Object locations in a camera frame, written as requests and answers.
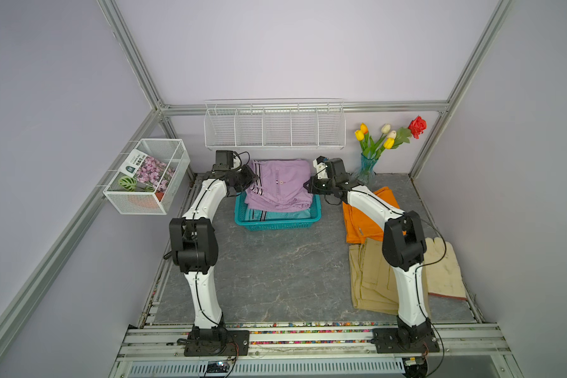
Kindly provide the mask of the cream work glove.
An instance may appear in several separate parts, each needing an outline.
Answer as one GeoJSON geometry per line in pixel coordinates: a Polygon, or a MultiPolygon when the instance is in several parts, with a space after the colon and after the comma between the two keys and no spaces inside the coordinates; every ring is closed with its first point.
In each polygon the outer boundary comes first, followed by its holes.
{"type": "Polygon", "coordinates": [[[428,285],[428,294],[451,299],[466,300],[466,289],[461,268],[451,243],[442,238],[426,238],[427,250],[423,268],[428,285]]]}

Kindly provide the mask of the purple pants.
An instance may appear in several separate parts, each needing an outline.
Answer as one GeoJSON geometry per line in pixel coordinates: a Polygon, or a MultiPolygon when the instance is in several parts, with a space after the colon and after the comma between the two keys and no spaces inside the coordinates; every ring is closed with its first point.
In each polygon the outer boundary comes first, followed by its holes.
{"type": "Polygon", "coordinates": [[[274,213],[296,213],[313,203],[304,184],[311,178],[305,160],[253,160],[250,168],[256,180],[246,190],[244,202],[250,209],[274,213]]]}

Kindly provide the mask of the glass vase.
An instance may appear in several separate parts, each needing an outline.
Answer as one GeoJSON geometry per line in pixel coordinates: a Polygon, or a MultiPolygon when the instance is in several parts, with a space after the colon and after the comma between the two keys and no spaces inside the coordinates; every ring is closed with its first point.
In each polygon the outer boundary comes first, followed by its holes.
{"type": "Polygon", "coordinates": [[[360,162],[360,168],[354,174],[354,177],[359,183],[365,186],[370,186],[375,177],[374,168],[378,163],[378,160],[371,157],[365,157],[365,155],[362,154],[360,162]]]}

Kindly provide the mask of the teal plastic basket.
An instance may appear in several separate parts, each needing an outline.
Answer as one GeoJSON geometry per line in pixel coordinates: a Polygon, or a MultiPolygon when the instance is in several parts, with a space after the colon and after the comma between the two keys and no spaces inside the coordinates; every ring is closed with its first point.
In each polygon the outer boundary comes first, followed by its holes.
{"type": "Polygon", "coordinates": [[[310,206],[311,218],[304,220],[281,220],[281,221],[260,221],[245,222],[242,217],[246,209],[250,209],[245,203],[246,192],[236,198],[234,220],[237,225],[246,228],[249,231],[275,231],[285,229],[310,228],[312,225],[321,220],[321,200],[317,195],[313,197],[310,206]]]}

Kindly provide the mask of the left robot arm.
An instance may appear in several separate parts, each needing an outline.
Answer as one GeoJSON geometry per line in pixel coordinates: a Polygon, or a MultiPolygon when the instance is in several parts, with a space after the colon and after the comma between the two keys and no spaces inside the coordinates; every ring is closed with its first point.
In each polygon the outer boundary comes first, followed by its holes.
{"type": "Polygon", "coordinates": [[[171,259],[190,287],[198,329],[224,326],[214,280],[219,247],[212,220],[230,191],[244,192],[253,181],[250,167],[238,157],[215,163],[189,209],[169,224],[171,259]]]}

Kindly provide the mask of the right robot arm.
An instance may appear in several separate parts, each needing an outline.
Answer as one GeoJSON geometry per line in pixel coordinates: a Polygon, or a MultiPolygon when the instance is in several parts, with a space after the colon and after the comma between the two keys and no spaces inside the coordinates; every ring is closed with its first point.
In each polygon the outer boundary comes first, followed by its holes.
{"type": "Polygon", "coordinates": [[[426,222],[418,213],[392,206],[353,180],[342,159],[318,157],[313,165],[317,173],[303,185],[310,194],[332,195],[362,211],[382,229],[382,253],[393,269],[398,290],[398,327],[412,332],[431,329],[421,287],[423,268],[427,266],[426,222]]]}

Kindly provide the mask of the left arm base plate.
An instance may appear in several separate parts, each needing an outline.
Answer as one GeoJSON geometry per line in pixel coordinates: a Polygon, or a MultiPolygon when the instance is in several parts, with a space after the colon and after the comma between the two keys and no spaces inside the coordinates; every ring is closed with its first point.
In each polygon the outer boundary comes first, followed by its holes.
{"type": "Polygon", "coordinates": [[[177,340],[177,344],[184,346],[185,357],[247,356],[250,332],[229,331],[222,327],[212,329],[193,327],[186,338],[177,340]]]}

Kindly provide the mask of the artificial flower bouquet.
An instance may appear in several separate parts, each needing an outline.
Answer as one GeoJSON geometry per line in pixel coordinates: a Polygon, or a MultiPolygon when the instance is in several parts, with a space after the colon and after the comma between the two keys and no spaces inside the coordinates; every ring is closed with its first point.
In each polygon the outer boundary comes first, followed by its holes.
{"type": "Polygon", "coordinates": [[[385,124],[381,128],[380,135],[376,137],[370,134],[369,128],[365,124],[361,124],[359,129],[354,132],[354,137],[359,142],[362,157],[379,160],[384,151],[394,150],[412,140],[418,140],[427,128],[427,121],[418,116],[407,127],[395,130],[390,124],[385,124]]]}

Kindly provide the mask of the khaki pants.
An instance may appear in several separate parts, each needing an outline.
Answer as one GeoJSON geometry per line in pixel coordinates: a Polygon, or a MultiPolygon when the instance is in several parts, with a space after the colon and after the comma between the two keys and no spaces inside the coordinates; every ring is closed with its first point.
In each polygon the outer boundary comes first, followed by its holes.
{"type": "Polygon", "coordinates": [[[349,245],[349,260],[353,307],[397,316],[395,274],[382,255],[382,242],[367,239],[364,244],[349,245]]]}

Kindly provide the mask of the teal pants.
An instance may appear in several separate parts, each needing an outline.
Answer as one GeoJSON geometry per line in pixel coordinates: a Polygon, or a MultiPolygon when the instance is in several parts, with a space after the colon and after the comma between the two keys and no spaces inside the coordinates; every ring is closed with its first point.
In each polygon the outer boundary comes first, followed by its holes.
{"type": "Polygon", "coordinates": [[[301,210],[291,213],[278,213],[269,212],[257,209],[246,209],[242,219],[245,222],[260,222],[260,221],[290,221],[290,220],[304,220],[311,218],[310,209],[301,210]]]}

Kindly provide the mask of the orange pants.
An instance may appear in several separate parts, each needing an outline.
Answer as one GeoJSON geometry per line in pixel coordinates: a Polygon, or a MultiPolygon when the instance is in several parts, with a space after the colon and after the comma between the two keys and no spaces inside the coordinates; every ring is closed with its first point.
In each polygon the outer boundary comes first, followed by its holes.
{"type": "MultiPolygon", "coordinates": [[[[399,209],[393,191],[389,187],[382,187],[374,194],[399,209]]],[[[349,244],[363,244],[367,239],[382,242],[384,232],[376,222],[359,209],[343,203],[343,218],[346,228],[346,242],[349,244]]]]}

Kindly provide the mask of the purple flower pot plant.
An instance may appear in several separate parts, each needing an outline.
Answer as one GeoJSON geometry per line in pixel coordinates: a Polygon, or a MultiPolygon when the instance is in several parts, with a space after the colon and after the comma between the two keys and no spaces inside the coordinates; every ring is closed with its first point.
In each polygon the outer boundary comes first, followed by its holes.
{"type": "Polygon", "coordinates": [[[132,150],[120,166],[117,185],[126,192],[143,192],[155,195],[162,201],[175,170],[138,149],[132,150]]]}

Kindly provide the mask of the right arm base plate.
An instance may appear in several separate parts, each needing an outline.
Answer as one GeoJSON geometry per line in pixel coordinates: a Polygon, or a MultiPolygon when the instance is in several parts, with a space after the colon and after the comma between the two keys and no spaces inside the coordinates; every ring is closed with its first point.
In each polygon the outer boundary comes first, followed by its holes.
{"type": "Polygon", "coordinates": [[[441,350],[434,330],[427,324],[409,329],[373,329],[371,343],[378,354],[427,354],[441,350]]]}

